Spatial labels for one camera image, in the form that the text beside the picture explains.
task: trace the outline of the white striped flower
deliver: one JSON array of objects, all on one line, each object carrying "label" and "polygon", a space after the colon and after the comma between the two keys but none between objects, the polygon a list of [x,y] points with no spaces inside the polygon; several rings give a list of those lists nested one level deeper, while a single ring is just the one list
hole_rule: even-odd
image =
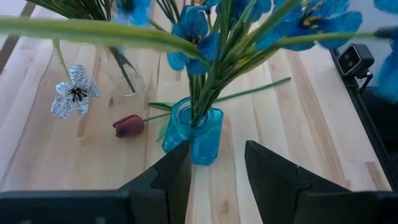
[{"label": "white striped flower", "polygon": [[88,111],[89,98],[101,96],[94,79],[88,79],[82,65],[72,66],[69,75],[71,82],[61,82],[55,87],[60,96],[55,97],[51,113],[58,118],[67,118],[74,104],[77,105],[77,113],[83,116]]}]

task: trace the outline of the glass vase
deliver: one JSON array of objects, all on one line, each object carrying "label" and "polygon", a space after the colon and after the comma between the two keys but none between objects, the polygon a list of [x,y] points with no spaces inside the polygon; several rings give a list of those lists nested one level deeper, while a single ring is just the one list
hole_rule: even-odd
[{"label": "glass vase", "polygon": [[173,106],[169,126],[162,145],[168,153],[184,140],[191,140],[192,162],[197,165],[208,166],[218,155],[220,145],[223,112],[210,108],[200,120],[197,127],[191,127],[190,99],[185,98]]},{"label": "glass vase", "polygon": [[135,50],[123,47],[97,47],[103,68],[114,91],[121,96],[134,96],[145,88],[144,77],[139,72]]}]

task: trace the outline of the black camera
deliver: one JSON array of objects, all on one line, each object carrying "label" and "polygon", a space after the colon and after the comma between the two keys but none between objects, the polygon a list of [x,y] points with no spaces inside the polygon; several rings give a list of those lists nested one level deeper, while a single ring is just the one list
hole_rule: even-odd
[{"label": "black camera", "polygon": [[343,77],[365,77],[374,57],[365,44],[351,44],[337,59]]}]

